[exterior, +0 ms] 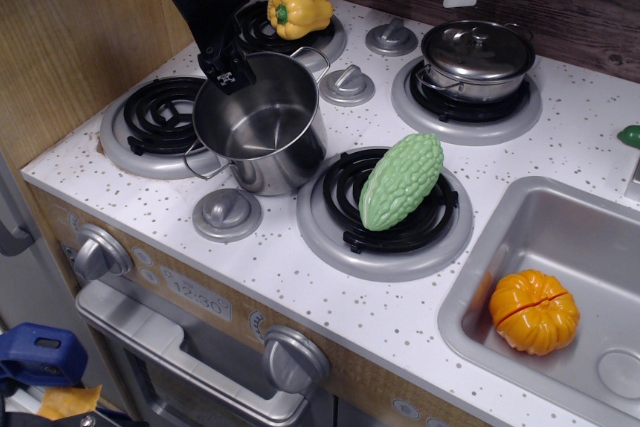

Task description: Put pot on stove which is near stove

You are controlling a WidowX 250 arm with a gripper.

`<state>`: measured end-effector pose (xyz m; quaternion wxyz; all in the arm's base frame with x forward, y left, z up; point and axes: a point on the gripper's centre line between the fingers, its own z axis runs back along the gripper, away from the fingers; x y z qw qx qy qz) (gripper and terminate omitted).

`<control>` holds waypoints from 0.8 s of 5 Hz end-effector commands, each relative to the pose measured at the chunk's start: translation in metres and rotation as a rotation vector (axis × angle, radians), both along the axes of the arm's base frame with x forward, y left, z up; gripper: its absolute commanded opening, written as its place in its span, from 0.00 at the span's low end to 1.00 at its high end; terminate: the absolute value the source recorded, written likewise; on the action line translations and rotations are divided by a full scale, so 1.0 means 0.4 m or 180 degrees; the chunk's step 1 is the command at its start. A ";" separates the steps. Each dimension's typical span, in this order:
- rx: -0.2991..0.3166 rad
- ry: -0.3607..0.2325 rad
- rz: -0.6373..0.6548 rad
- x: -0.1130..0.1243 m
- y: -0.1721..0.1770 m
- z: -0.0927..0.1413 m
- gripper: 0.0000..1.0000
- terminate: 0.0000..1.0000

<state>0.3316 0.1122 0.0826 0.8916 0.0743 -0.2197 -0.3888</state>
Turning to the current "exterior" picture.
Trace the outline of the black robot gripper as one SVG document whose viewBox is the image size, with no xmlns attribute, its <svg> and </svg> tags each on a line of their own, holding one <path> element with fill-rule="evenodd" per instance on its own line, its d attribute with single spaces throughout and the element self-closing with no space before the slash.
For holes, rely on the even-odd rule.
<svg viewBox="0 0 640 427">
<path fill-rule="evenodd" d="M 200 49 L 199 66 L 213 86 L 231 95 L 254 85 L 256 75 L 232 41 L 233 17 L 249 0 L 172 1 Z"/>
</svg>

